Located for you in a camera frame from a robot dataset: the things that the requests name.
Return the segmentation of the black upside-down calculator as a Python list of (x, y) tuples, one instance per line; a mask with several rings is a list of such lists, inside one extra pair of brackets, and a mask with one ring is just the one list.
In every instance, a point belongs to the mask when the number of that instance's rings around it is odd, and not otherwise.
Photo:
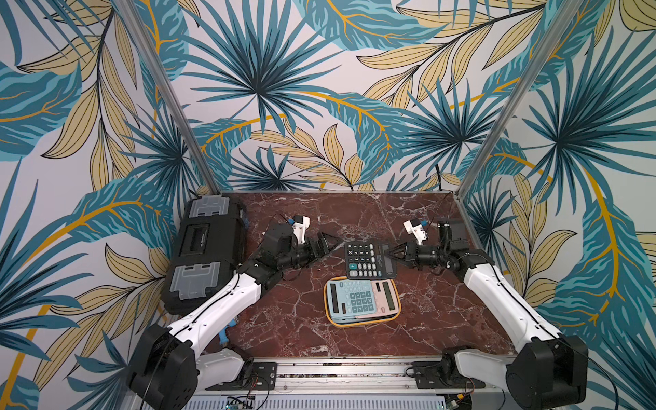
[(344, 245), (346, 277), (351, 280), (387, 280), (397, 277), (396, 263), (389, 257), (389, 244), (352, 241)]

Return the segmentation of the pink calculator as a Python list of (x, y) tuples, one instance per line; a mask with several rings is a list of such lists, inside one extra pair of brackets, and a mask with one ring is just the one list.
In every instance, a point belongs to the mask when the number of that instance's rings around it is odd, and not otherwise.
[(372, 282), (375, 314), (380, 317), (399, 314), (401, 308), (396, 285), (392, 279)]

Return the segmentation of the yellow plastic tray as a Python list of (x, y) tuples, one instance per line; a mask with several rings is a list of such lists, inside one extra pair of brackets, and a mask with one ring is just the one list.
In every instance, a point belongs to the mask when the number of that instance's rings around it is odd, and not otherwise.
[[(340, 277), (340, 278), (332, 278), (332, 279), (333, 280), (344, 280), (344, 279), (347, 279), (347, 278)], [(347, 322), (347, 323), (335, 322), (331, 318), (331, 316), (328, 312), (328, 301), (327, 301), (327, 295), (326, 295), (327, 283), (324, 286), (325, 311), (326, 311), (327, 319), (329, 319), (329, 321), (331, 322), (331, 324), (333, 324), (333, 326), (336, 326), (336, 327), (339, 327), (339, 328), (348, 328), (348, 327), (356, 327), (356, 326), (374, 325), (374, 324), (377, 324), (377, 323), (384, 323), (384, 322), (392, 321), (392, 320), (396, 319), (401, 314), (401, 310), (400, 310), (399, 314), (394, 315), (394, 316), (380, 317), (380, 316), (377, 316), (376, 314), (371, 314), (369, 316), (361, 317), (360, 319), (357, 319), (356, 321), (353, 321), (353, 322)]]

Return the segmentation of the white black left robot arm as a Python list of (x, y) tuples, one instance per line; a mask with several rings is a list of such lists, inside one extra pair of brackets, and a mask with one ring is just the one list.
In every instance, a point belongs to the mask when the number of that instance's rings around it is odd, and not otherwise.
[(218, 293), (170, 326), (141, 336), (127, 366), (126, 386), (153, 409), (181, 409), (198, 391), (248, 382), (251, 372), (235, 348), (205, 354), (210, 342), (283, 278), (328, 256), (342, 239), (319, 232), (305, 238), (302, 224), (278, 223)]

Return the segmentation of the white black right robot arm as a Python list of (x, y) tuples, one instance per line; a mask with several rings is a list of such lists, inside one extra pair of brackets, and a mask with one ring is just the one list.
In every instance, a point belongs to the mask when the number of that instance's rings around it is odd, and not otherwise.
[(388, 251), (409, 268), (444, 268), (492, 312), (515, 352), (492, 355), (476, 348), (445, 352), (435, 374), (443, 385), (478, 380), (505, 391), (523, 409), (550, 409), (583, 402), (587, 395), (589, 350), (579, 337), (567, 337), (536, 312), (510, 285), (497, 264), (472, 249), (466, 230), (439, 224), (440, 242), (427, 244), (428, 224), (403, 224), (411, 239)]

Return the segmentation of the black plastic toolbox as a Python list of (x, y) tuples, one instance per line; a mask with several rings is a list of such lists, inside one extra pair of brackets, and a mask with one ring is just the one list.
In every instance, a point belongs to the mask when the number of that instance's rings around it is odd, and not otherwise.
[(246, 259), (247, 227), (246, 208), (235, 197), (186, 204), (161, 294), (169, 314), (189, 314), (228, 284)]

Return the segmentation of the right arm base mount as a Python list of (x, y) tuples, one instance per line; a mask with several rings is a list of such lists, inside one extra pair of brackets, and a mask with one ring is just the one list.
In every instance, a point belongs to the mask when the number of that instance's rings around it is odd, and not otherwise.
[(415, 361), (408, 367), (406, 374), (415, 381), (419, 390), (475, 391), (486, 387), (483, 381), (462, 376), (448, 360)]

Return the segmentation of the aluminium front rail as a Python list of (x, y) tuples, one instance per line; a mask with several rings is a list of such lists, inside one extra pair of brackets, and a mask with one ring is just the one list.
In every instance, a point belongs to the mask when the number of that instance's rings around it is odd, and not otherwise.
[[(418, 389), (406, 371), (427, 357), (256, 358), (278, 363), (272, 391), (198, 391), (181, 409), (516, 409), (502, 389)], [(153, 409), (131, 391), (124, 409)]]

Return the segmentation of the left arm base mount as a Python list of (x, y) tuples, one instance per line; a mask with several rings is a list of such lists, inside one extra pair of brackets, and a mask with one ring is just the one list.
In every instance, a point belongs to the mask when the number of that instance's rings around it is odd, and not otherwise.
[(220, 387), (224, 391), (272, 391), (276, 387), (277, 376), (277, 362), (248, 362), (236, 380), (222, 384)]

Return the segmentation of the right aluminium corner post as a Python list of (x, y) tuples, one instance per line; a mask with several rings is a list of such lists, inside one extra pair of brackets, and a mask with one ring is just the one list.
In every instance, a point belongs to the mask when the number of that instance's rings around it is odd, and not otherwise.
[(507, 98), (507, 102), (505, 102), (494, 126), (491, 128), (489, 136), (480, 146), (477, 156), (468, 168), (466, 177), (463, 179), (459, 190), (455, 194), (457, 200), (464, 200), (472, 190), (478, 173), (483, 168), (493, 148), (495, 148), (498, 140), (502, 136), (502, 132), (512, 118), (514, 111), (522, 102), (524, 96), (529, 92), (544, 65), (548, 62), (552, 52), (560, 42), (561, 36), (565, 33), (565, 30), (567, 30), (571, 20), (577, 15), (577, 11), (582, 4), (583, 1), (581, 0), (565, 1), (559, 9), (558, 14), (553, 20), (552, 26), (545, 31), (543, 41), (537, 45), (536, 54), (528, 61), (523, 75), (519, 78), (517, 85)]

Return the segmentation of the aluminium corner post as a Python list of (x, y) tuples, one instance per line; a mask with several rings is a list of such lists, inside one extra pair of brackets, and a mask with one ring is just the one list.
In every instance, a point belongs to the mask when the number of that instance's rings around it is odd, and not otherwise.
[(502, 132), (512, 118), (514, 111), (522, 102), (524, 96), (529, 92), (544, 65), (548, 62), (552, 52), (560, 42), (561, 36), (565, 33), (565, 30), (567, 30), (571, 20), (577, 15), (577, 11), (582, 4), (583, 1), (581, 0), (565, 1), (559, 9), (558, 14), (553, 20), (552, 26), (545, 31), (543, 41), (537, 45), (536, 54), (528, 61), (523, 75), (519, 78), (517, 85), (507, 98), (507, 102), (505, 102), (494, 126), (491, 128), (489, 136), (480, 146), (477, 156), (468, 168), (466, 177), (463, 179), (459, 190), (455, 194), (457, 200), (464, 200), (472, 190), (478, 173), (483, 168), (493, 148), (495, 148), (498, 140), (502, 136)]
[(198, 144), (191, 125), (179, 104), (179, 100), (177, 99), (171, 82), (167, 77), (167, 71), (162, 65), (162, 61), (155, 50), (155, 45), (150, 41), (149, 34), (138, 14), (136, 6), (133, 1), (128, 0), (115, 1), (115, 5), (126, 24), (128, 33), (132, 36), (142, 58), (145, 60), (145, 66), (150, 71), (155, 87), (158, 88), (160, 94), (162, 94), (162, 100), (164, 104), (166, 104), (169, 114), (171, 114), (174, 120), (175, 126), (179, 129), (181, 137), (191, 154), (191, 158), (196, 162), (201, 177), (206, 186), (208, 186), (209, 192), (212, 195), (220, 195), (221, 191), (219, 186), (215, 183), (214, 174), (203, 158), (200, 145)]

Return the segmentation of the left aluminium corner post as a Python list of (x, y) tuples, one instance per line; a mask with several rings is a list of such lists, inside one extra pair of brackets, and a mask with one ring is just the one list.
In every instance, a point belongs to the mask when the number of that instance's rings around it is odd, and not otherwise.
[(171, 114), (174, 120), (175, 126), (179, 129), (181, 137), (191, 154), (191, 158), (196, 162), (201, 177), (206, 186), (208, 186), (209, 192), (212, 195), (220, 195), (221, 191), (219, 186), (215, 183), (214, 174), (203, 158), (200, 145), (198, 144), (191, 125), (179, 104), (179, 100), (177, 99), (171, 82), (167, 77), (167, 71), (162, 65), (162, 61), (155, 50), (155, 45), (150, 41), (149, 34), (138, 14), (136, 6), (133, 1), (128, 0), (115, 1), (115, 5), (126, 24), (128, 33), (132, 36), (142, 58), (145, 60), (145, 66), (150, 71), (155, 87), (158, 88), (160, 94), (162, 94), (162, 100), (164, 104), (166, 104), (169, 114)]

